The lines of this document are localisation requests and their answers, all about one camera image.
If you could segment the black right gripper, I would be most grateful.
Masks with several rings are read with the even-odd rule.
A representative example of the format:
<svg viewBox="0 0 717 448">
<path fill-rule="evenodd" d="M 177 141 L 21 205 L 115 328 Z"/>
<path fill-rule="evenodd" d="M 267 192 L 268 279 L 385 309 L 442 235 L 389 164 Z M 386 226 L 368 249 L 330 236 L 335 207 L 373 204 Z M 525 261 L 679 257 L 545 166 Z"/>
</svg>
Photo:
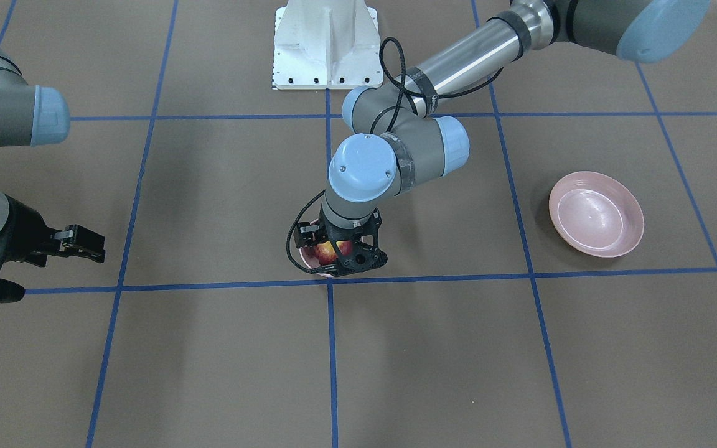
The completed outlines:
<svg viewBox="0 0 717 448">
<path fill-rule="evenodd" d="M 36 210 L 9 196 L 9 215 L 0 230 L 0 272 L 6 262 L 28 262 L 46 266 L 47 253 L 63 258 L 85 258 L 103 264 L 105 237 L 80 225 L 68 225 L 59 231 L 46 226 Z M 14 303 L 25 295 L 20 284 L 0 278 L 0 304 Z"/>
</svg>

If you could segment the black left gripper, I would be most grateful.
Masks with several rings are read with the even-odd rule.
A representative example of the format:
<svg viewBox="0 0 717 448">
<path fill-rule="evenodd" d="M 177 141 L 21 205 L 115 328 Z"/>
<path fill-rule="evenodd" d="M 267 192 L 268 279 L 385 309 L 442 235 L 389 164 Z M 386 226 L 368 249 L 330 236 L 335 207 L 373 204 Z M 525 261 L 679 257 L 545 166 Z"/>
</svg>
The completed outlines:
<svg viewBox="0 0 717 448">
<path fill-rule="evenodd" d="M 327 219 L 324 210 L 321 210 L 319 218 L 321 230 L 318 235 L 333 244 L 336 252 L 335 261 L 321 262 L 319 273 L 344 277 L 378 269 L 387 263 L 387 253 L 379 248 L 378 231 L 382 219 L 377 208 L 369 214 L 362 226 L 336 226 Z"/>
</svg>

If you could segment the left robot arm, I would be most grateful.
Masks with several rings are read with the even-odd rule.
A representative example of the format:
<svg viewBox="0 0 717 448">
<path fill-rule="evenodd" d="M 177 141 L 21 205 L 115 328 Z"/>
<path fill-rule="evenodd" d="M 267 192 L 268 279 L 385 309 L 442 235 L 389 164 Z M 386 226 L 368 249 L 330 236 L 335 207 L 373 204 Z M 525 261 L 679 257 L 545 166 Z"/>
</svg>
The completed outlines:
<svg viewBox="0 0 717 448">
<path fill-rule="evenodd" d="M 464 126 L 435 117 L 439 105 L 484 89 L 505 66 L 531 51 L 569 42 L 637 63 L 665 60 L 703 22 L 708 1 L 512 1 L 458 42 L 401 72 L 389 85 L 360 86 L 342 102 L 351 135 L 327 168 L 316 222 L 296 220 L 287 244 L 327 261 L 302 271 L 333 278 L 378 269 L 378 204 L 444 177 L 469 159 Z"/>
</svg>

